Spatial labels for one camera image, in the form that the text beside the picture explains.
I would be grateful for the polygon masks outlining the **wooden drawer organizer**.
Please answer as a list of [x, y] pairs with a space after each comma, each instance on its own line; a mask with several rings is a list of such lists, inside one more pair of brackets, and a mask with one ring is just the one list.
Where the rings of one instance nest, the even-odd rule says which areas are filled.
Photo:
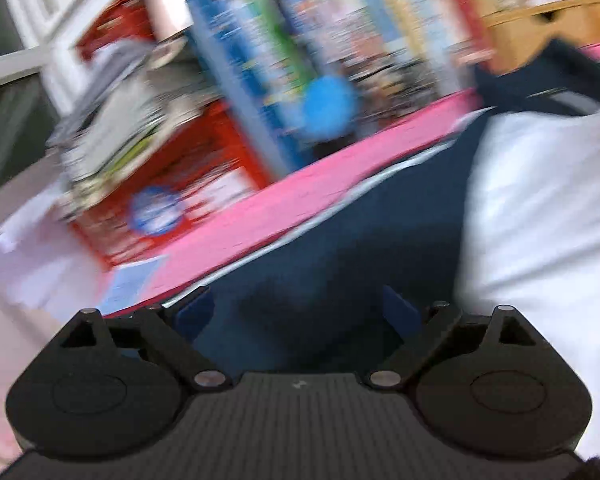
[[600, 44], [600, 0], [562, 0], [502, 11], [485, 16], [482, 22], [498, 73], [524, 65], [552, 38], [577, 47]]

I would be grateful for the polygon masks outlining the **pink bunny towel mat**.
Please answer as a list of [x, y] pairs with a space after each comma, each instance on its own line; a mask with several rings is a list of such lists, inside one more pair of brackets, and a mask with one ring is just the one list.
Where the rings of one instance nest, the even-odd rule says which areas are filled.
[[358, 192], [400, 160], [416, 162], [442, 145], [465, 114], [476, 106], [469, 91], [453, 94], [397, 125], [299, 170], [241, 200], [197, 229], [166, 245], [166, 262], [125, 310], [176, 296], [208, 284], [230, 266], [252, 257], [324, 210]]

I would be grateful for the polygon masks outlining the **red plastic crate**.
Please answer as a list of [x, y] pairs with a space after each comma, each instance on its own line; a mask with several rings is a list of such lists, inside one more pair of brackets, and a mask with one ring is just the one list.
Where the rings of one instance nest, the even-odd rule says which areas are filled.
[[69, 226], [112, 268], [155, 255], [272, 182], [228, 106], [215, 101]]

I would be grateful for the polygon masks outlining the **stack of papers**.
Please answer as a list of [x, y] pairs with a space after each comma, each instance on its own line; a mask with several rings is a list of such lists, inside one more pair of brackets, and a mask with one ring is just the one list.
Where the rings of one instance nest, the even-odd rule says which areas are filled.
[[59, 156], [65, 215], [102, 202], [219, 96], [184, 38], [98, 49], [90, 83], [46, 141]]

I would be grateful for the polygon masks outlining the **navy and white jacket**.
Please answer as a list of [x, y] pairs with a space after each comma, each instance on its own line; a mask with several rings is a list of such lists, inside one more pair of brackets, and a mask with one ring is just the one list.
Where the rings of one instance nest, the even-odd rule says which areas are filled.
[[576, 450], [600, 452], [600, 63], [555, 41], [479, 88], [486, 108], [442, 148], [211, 284], [224, 321], [194, 348], [236, 386], [195, 401], [207, 443], [332, 453], [352, 430], [365, 456], [429, 437], [469, 453], [405, 392], [366, 384], [401, 343], [381, 312], [390, 287], [419, 307], [515, 307], [588, 388]]

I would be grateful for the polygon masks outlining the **row of upright books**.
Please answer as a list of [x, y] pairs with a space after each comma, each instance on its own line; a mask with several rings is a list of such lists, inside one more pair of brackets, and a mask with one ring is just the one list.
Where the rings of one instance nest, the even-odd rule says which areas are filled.
[[315, 67], [346, 74], [388, 122], [464, 89], [472, 64], [495, 70], [485, 16], [562, 0], [276, 1]]

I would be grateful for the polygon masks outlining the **white shelf frame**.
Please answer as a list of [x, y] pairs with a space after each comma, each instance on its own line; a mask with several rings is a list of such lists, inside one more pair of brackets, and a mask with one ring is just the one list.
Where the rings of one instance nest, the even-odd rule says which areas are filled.
[[3, 27], [15, 36], [16, 47], [0, 55], [0, 87], [39, 76], [58, 114], [78, 102], [90, 70], [78, 52], [87, 29], [114, 0], [0, 0]]

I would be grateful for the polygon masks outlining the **light blue booklet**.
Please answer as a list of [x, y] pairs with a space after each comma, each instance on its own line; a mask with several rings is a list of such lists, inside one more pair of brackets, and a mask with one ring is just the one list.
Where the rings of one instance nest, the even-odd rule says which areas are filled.
[[115, 314], [137, 304], [143, 290], [165, 262], [166, 258], [158, 256], [116, 266], [98, 305], [99, 312]]

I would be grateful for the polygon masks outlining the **blue ball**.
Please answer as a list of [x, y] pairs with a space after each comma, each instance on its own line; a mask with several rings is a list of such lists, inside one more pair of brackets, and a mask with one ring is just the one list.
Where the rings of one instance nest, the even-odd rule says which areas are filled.
[[358, 114], [358, 95], [347, 78], [325, 75], [312, 80], [302, 101], [302, 134], [323, 143], [345, 136]]

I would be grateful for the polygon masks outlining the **tall blue picture books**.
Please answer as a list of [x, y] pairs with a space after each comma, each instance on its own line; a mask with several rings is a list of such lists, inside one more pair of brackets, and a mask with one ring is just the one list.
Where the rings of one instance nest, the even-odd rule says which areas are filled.
[[314, 161], [301, 139], [308, 82], [279, 35], [270, 0], [186, 0], [189, 37], [260, 161], [273, 177]]

